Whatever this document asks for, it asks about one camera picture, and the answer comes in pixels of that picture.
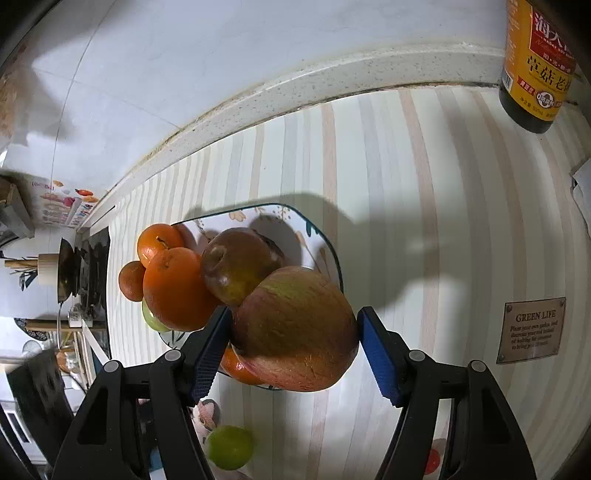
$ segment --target plate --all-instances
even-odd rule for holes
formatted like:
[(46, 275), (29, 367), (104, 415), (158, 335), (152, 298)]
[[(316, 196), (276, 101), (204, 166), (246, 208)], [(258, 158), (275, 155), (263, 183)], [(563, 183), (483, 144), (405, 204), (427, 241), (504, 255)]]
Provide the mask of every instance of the plate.
[[(287, 265), (316, 270), (343, 291), (343, 277), (335, 249), (322, 231), (293, 207), (264, 203), (185, 220), (174, 226), (181, 232), (185, 246), (200, 255), (224, 230), (252, 228), (277, 244)], [(160, 338), (170, 348), (179, 349), (190, 333), (171, 330), (160, 333)]]

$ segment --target brown label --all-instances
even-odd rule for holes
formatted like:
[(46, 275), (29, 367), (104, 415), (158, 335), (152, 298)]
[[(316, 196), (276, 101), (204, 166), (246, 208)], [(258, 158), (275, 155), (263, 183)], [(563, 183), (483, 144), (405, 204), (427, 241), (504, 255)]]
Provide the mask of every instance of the brown label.
[(497, 364), (556, 355), (560, 347), (566, 299), (505, 304)]
[(508, 0), (509, 26), (502, 81), (532, 115), (552, 121), (576, 67), (556, 29), (526, 0)]

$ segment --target yellow label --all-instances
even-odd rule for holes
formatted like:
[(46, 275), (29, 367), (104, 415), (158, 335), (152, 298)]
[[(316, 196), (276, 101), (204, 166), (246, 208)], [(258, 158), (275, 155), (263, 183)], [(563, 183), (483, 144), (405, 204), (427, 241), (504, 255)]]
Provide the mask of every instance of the yellow label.
[(516, 102), (551, 122), (569, 90), (576, 63), (548, 20), (526, 0), (508, 0), (503, 85)]

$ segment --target gray screw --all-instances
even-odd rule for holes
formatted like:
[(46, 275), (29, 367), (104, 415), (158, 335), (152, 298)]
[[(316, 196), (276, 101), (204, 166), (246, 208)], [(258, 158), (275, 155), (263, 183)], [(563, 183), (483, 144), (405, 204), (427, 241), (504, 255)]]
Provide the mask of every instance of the gray screw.
[(119, 362), (111, 360), (110, 362), (107, 362), (103, 368), (105, 372), (107, 372), (108, 374), (113, 373), (115, 370), (119, 368)]
[(181, 358), (181, 352), (180, 350), (169, 350), (164, 354), (164, 358), (169, 362), (174, 362), (175, 360)]
[(408, 357), (415, 362), (422, 362), (425, 360), (425, 354), (420, 350), (410, 350)]
[(482, 363), (480, 360), (474, 360), (470, 366), (472, 367), (472, 369), (476, 372), (480, 372), (482, 373), (483, 371), (486, 370), (486, 365), (484, 363)]

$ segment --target striped countertop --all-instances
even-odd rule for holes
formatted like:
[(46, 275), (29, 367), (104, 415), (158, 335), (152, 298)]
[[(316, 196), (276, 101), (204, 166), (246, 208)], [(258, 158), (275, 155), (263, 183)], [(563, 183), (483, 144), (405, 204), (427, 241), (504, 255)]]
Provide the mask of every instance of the striped countertop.
[[(107, 302), (113, 357), (151, 362), (167, 350), (117, 286), (141, 231), (262, 202), (294, 206), (335, 246), (345, 294), (439, 362), (482, 358), (517, 417), (541, 480), (591, 418), (589, 237), (570, 172), (591, 129), (564, 105), (534, 135), (494, 89), (422, 87), (312, 106), (231, 135), (124, 198), (109, 226)], [(505, 302), (566, 296), (557, 356), (495, 365)], [(218, 375), (222, 422), (252, 430), (255, 480), (373, 478), (398, 410), (362, 352), (328, 390), (272, 393)], [(445, 437), (441, 402), (436, 438)]]

